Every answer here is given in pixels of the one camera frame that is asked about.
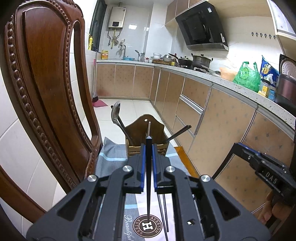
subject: tiled floor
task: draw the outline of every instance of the tiled floor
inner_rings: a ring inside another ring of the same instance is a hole
[[[99,122],[99,126],[101,129],[101,135],[102,140],[104,141],[104,138],[107,137],[111,141],[117,143],[117,144],[125,144],[125,137],[122,130],[115,125],[111,121],[111,105],[114,105],[118,99],[102,99],[108,106],[106,107],[95,107],[94,111],[96,113],[96,117]],[[133,123],[137,118],[144,114],[150,114],[154,116],[156,120],[158,120],[160,123],[163,123],[151,105],[149,101],[143,101],[143,100],[120,100],[120,112],[119,116],[124,123],[125,126],[130,125]],[[87,122],[87,119],[85,118],[82,121],[82,125],[88,135],[88,137],[91,137],[91,131]],[[168,137],[171,136],[168,129],[165,127],[165,133]],[[176,142],[174,140],[171,141],[171,144],[173,146],[177,146]]]

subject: wooden chair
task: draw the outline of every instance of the wooden chair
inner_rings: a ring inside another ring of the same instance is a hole
[[[77,79],[91,139],[82,127],[71,88],[73,29]],[[26,0],[6,24],[0,44],[2,75],[15,111],[66,193],[94,173],[102,147],[87,80],[84,34],[82,11],[72,0]],[[45,212],[2,168],[0,196],[31,222]],[[17,198],[23,208],[13,201]]]

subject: speckled countertop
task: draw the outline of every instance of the speckled countertop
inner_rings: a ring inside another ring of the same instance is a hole
[[[222,79],[217,76],[213,76],[211,74],[205,74],[198,71],[190,70],[190,69],[183,69],[179,67],[173,67],[169,65],[162,65],[162,64],[152,64],[152,63],[144,63],[144,62],[136,62],[136,61],[123,61],[123,60],[97,60],[97,63],[121,63],[121,64],[138,64],[138,65],[148,65],[148,66],[156,66],[161,67],[163,69],[171,69],[174,71],[179,71],[185,74],[193,75],[208,81],[211,81],[215,84],[221,85],[225,88],[228,88],[230,90],[233,90],[250,100],[258,103],[260,106],[264,107],[265,109],[269,110],[276,116],[278,116],[280,119],[282,119],[284,122],[286,122],[290,127],[295,129],[295,120],[296,118],[287,112],[285,109],[280,107],[278,104],[274,103],[273,101],[269,100],[268,98],[265,98],[258,93],[247,89],[243,86],[237,85],[231,81],[227,81],[225,79]]]

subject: human hand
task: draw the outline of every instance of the human hand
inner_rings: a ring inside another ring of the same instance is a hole
[[[281,202],[277,202],[272,207],[271,202],[272,202],[273,196],[274,194],[272,191],[267,195],[266,203],[264,204],[263,209],[258,217],[260,222],[262,222],[264,225],[271,218],[272,215],[274,215],[276,218],[278,218],[281,221],[285,221],[292,211],[292,208],[290,206],[285,205]]]

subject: green plastic bag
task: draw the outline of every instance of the green plastic bag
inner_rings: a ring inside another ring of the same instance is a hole
[[[242,63],[242,66],[240,67],[239,72],[235,76],[233,82],[250,90],[258,92],[261,78],[259,75],[257,64],[256,62],[254,63],[255,70],[251,69],[248,64],[249,62]]]

